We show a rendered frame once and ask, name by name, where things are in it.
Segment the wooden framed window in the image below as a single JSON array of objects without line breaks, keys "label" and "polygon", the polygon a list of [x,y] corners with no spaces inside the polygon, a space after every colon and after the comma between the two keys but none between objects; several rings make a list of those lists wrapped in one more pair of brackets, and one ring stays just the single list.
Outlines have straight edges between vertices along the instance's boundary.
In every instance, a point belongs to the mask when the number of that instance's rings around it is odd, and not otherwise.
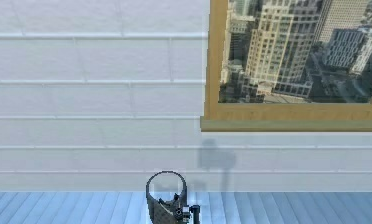
[{"label": "wooden framed window", "polygon": [[203,132],[372,132],[372,102],[221,103],[229,0],[210,0]]}]

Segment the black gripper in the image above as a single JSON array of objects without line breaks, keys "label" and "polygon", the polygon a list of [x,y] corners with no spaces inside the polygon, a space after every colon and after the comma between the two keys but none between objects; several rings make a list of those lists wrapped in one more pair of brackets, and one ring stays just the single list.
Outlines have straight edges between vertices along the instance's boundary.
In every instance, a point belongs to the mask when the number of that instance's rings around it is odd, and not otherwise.
[{"label": "black gripper", "polygon": [[174,218],[177,221],[177,224],[182,224],[183,223],[183,210],[180,208],[180,196],[175,193],[173,197],[173,205],[176,208],[174,212]]}]

